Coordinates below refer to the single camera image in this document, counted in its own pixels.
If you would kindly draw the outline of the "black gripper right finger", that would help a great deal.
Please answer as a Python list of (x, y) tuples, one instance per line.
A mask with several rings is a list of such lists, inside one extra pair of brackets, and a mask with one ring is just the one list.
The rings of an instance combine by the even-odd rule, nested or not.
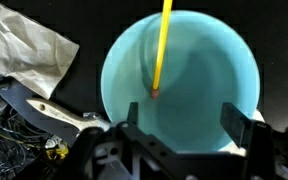
[(252, 122), (235, 105), (229, 102), (222, 105), (220, 124), (239, 148), (249, 147)]

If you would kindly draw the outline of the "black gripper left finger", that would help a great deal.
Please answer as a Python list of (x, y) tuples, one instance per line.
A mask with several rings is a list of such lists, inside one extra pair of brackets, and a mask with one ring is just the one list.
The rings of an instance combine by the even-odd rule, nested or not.
[(136, 125), (138, 123), (138, 103), (132, 102), (129, 106), (127, 121)]

